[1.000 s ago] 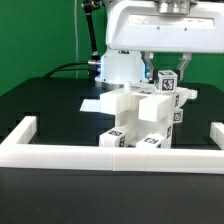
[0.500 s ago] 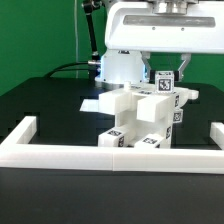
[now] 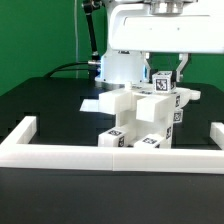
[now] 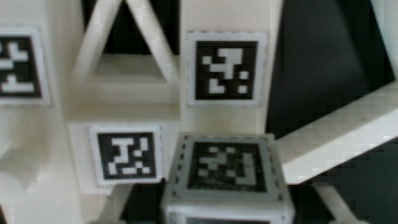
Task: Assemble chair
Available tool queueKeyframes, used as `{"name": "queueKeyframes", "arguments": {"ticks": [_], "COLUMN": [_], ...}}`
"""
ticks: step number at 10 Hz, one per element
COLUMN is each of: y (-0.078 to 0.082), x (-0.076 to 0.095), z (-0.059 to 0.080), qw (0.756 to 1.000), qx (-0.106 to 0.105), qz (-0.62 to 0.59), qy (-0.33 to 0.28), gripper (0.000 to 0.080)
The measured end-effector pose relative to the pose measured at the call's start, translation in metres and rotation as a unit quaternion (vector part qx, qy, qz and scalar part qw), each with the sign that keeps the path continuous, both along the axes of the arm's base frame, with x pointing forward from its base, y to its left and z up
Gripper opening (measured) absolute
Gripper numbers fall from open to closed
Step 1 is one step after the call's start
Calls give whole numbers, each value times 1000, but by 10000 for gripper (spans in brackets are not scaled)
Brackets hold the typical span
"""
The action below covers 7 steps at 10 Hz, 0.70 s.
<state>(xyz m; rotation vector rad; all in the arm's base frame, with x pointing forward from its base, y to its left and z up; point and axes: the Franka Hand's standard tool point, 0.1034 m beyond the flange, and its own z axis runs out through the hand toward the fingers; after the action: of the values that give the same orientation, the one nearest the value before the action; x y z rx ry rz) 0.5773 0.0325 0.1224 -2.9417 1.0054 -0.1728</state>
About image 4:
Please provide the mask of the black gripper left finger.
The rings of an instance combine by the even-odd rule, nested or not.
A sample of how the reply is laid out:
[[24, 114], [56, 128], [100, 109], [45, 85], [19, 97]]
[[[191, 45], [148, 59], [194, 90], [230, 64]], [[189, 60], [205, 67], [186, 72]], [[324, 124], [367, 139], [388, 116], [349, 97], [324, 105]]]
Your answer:
[[88, 224], [163, 224], [163, 184], [118, 185], [100, 217]]

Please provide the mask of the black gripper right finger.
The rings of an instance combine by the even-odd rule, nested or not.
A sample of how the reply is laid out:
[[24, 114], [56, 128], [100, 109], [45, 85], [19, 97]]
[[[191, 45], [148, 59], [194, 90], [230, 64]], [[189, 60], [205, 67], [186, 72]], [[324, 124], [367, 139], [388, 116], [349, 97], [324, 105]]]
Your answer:
[[358, 218], [330, 183], [294, 186], [294, 205], [294, 224], [370, 224]]

